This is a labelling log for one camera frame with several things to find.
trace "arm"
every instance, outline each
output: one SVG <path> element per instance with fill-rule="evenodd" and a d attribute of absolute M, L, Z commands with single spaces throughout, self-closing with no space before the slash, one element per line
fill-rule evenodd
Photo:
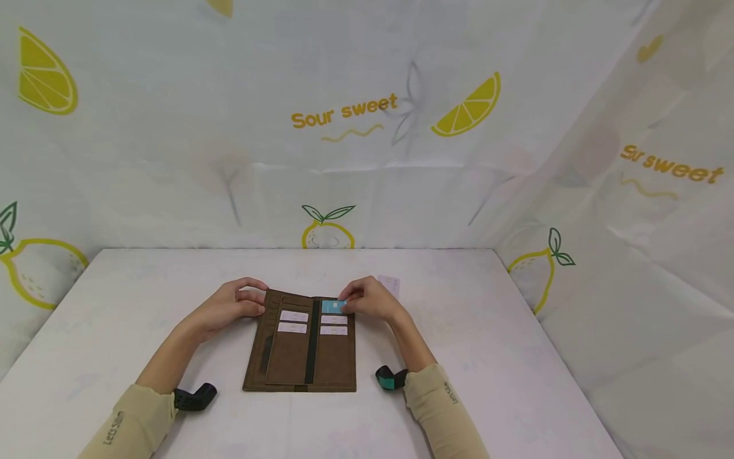
<path fill-rule="evenodd" d="M 379 317 L 390 325 L 408 368 L 407 406 L 421 424 L 435 459 L 488 458 L 474 423 L 438 365 L 413 318 L 372 276 L 351 282 L 339 295 L 345 313 Z"/>
<path fill-rule="evenodd" d="M 251 278 L 227 282 L 176 325 L 135 384 L 117 401 L 79 459 L 148 459 L 158 449 L 177 412 L 173 390 L 199 345 L 235 319 L 265 312 L 264 296 L 241 290 L 247 286 L 268 289 Z"/>

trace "fabric wall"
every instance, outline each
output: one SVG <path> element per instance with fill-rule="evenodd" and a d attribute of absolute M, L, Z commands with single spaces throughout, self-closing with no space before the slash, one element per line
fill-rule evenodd
<path fill-rule="evenodd" d="M 734 1 L 664 2 L 497 246 L 627 458 L 734 457 L 733 88 Z"/>
<path fill-rule="evenodd" d="M 101 247 L 486 247 L 632 0 L 28 0 L 0 15 L 0 375 Z"/>

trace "white label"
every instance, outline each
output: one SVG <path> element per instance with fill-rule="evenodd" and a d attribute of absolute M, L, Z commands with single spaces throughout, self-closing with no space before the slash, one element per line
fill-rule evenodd
<path fill-rule="evenodd" d="M 346 316 L 321 316 L 321 323 L 346 325 Z"/>
<path fill-rule="evenodd" d="M 281 311 L 280 320 L 291 320 L 292 322 L 308 322 L 308 314 L 296 311 Z"/>
<path fill-rule="evenodd" d="M 385 286 L 388 292 L 392 293 L 397 299 L 400 296 L 400 279 L 392 278 L 389 275 L 378 275 L 377 280 Z"/>
<path fill-rule="evenodd" d="M 291 324 L 288 322 L 281 322 L 277 325 L 278 331 L 286 331 L 288 333 L 306 333 L 306 324 Z"/>
<path fill-rule="evenodd" d="M 346 327 L 331 327 L 328 325 L 321 326 L 322 335 L 346 335 Z"/>

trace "wrist strap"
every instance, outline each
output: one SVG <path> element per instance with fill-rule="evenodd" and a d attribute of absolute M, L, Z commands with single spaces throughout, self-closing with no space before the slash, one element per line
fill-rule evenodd
<path fill-rule="evenodd" d="M 190 394 L 183 389 L 173 391 L 173 406 L 180 411 L 202 411 L 209 406 L 214 397 L 217 395 L 217 388 L 209 383 L 204 383 L 196 391 Z"/>
<path fill-rule="evenodd" d="M 375 373 L 379 386 L 386 391 L 394 391 L 405 386 L 405 377 L 408 376 L 408 370 L 404 369 L 397 375 L 387 365 L 382 365 Z"/>

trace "wallet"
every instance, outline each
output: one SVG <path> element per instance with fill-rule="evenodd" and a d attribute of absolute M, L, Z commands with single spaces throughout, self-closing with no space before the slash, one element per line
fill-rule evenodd
<path fill-rule="evenodd" d="M 357 391 L 355 317 L 339 305 L 268 290 L 242 390 Z"/>

